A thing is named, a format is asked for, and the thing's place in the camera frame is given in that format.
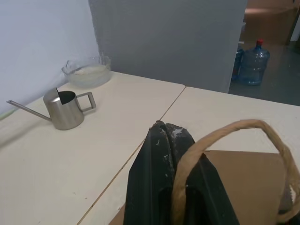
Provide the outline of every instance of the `paper bag handle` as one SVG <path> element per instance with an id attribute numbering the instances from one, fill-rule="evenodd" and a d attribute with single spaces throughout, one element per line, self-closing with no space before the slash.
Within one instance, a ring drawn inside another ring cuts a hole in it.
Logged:
<path id="1" fill-rule="evenodd" d="M 287 222 L 298 214 L 300 211 L 300 174 L 290 149 L 282 142 L 274 129 L 266 122 L 262 120 L 240 120 L 215 130 L 201 138 L 181 157 L 181 160 L 177 165 L 177 171 L 172 190 L 171 213 L 173 225 L 183 225 L 186 205 L 186 181 L 192 169 L 200 159 L 202 153 L 222 137 L 241 129 L 251 128 L 262 129 L 273 145 L 277 148 L 284 162 L 288 183 L 296 193 L 296 198 L 292 208 L 285 214 L 278 214 L 277 222 Z"/>

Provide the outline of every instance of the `glass bowl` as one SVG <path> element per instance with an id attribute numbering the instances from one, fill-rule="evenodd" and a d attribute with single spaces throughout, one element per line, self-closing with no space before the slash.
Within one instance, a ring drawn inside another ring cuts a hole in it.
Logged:
<path id="1" fill-rule="evenodd" d="M 68 60 L 61 70 L 74 86 L 95 88 L 110 80 L 111 61 L 103 54 L 81 60 Z"/>

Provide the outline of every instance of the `white table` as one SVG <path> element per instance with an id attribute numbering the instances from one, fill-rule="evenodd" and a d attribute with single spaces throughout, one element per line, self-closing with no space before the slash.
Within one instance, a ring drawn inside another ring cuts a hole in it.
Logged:
<path id="1" fill-rule="evenodd" d="M 23 110 L 1 121 L 0 224 L 77 224 L 183 89 L 113 73 L 95 89 L 59 88 L 94 95 L 96 110 L 74 129 Z M 41 98 L 28 107 L 48 115 Z"/>
<path id="2" fill-rule="evenodd" d="M 209 90 L 185 88 L 162 118 L 186 128 L 195 141 L 213 130 L 241 119 L 261 119 L 269 123 L 291 148 L 300 168 L 300 107 L 229 95 Z M 211 150 L 274 152 L 277 150 L 258 129 L 230 134 Z M 125 203 L 128 172 L 137 152 L 86 215 L 81 225 L 107 225 Z"/>

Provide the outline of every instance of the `floor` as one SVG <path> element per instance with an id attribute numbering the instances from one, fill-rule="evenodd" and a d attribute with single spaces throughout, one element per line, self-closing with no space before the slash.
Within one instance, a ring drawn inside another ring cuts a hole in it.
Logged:
<path id="1" fill-rule="evenodd" d="M 248 49 L 254 44 L 245 44 Z M 229 93 L 300 106 L 300 51 L 293 46 L 263 45 L 270 60 L 260 86 L 232 82 Z"/>

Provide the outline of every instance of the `cardboard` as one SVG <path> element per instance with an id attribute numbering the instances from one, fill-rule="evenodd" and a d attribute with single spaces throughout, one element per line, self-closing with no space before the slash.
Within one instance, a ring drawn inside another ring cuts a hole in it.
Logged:
<path id="1" fill-rule="evenodd" d="M 241 225 L 274 225 L 285 187 L 279 154 L 206 151 L 216 167 Z M 125 206 L 110 225 L 122 225 Z"/>

